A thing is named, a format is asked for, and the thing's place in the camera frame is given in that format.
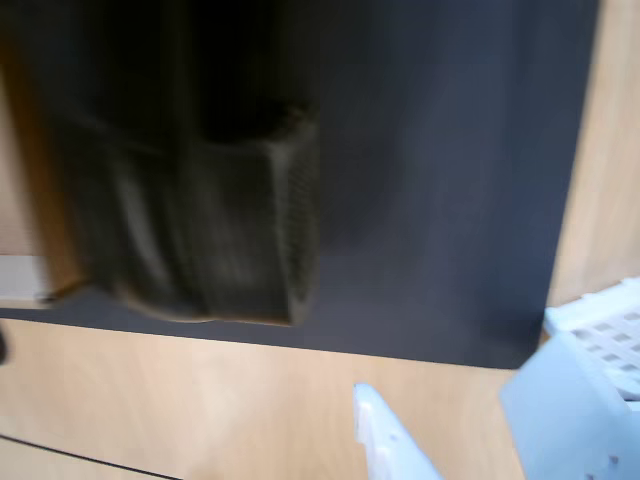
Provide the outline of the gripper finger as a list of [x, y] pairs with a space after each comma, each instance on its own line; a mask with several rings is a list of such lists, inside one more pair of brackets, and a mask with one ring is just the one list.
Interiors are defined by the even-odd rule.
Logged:
[[442, 479], [375, 388], [355, 384], [353, 402], [355, 438], [364, 447], [369, 479]]

